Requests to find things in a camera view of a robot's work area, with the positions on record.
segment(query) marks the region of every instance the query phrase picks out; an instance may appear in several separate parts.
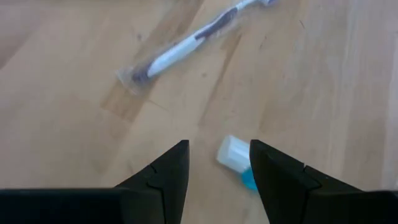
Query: white cap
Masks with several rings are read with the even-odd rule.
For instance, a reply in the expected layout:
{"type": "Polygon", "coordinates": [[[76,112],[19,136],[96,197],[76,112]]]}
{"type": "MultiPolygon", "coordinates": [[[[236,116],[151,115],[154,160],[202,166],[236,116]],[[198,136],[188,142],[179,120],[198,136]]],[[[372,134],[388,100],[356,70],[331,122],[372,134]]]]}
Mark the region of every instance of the white cap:
{"type": "Polygon", "coordinates": [[[249,147],[249,143],[232,135],[226,136],[218,150],[217,160],[232,170],[243,173],[250,167],[249,147]]]}

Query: wooden floor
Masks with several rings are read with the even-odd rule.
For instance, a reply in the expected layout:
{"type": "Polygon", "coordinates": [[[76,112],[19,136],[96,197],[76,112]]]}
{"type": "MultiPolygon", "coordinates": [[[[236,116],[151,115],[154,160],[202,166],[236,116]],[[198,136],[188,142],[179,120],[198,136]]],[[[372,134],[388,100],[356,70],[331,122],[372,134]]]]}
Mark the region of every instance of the wooden floor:
{"type": "Polygon", "coordinates": [[[0,0],[0,187],[109,187],[181,139],[183,223],[265,223],[215,155],[260,139],[361,189],[398,189],[398,1],[281,0],[143,96],[114,71],[231,0],[0,0]]]}

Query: wood grain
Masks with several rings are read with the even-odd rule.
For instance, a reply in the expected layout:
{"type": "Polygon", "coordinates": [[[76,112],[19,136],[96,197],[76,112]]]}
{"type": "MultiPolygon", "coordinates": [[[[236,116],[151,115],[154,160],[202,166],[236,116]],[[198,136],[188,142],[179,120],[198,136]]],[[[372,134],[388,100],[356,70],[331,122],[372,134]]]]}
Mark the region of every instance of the wood grain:
{"type": "Polygon", "coordinates": [[[215,161],[233,134],[361,189],[398,189],[396,0],[252,7],[145,95],[117,81],[232,4],[0,1],[0,187],[114,186],[189,139],[183,222],[265,223],[215,161]]]}

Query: wooden surface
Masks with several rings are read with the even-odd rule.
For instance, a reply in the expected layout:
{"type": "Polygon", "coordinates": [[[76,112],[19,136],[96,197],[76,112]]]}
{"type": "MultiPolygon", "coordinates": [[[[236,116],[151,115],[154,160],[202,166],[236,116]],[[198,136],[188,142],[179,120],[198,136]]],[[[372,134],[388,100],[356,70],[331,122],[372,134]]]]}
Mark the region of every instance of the wooden surface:
{"type": "Polygon", "coordinates": [[[0,1],[0,187],[109,187],[181,139],[184,223],[265,223],[215,161],[260,139],[361,189],[396,189],[398,1],[282,0],[131,96],[114,71],[230,0],[0,1]]]}

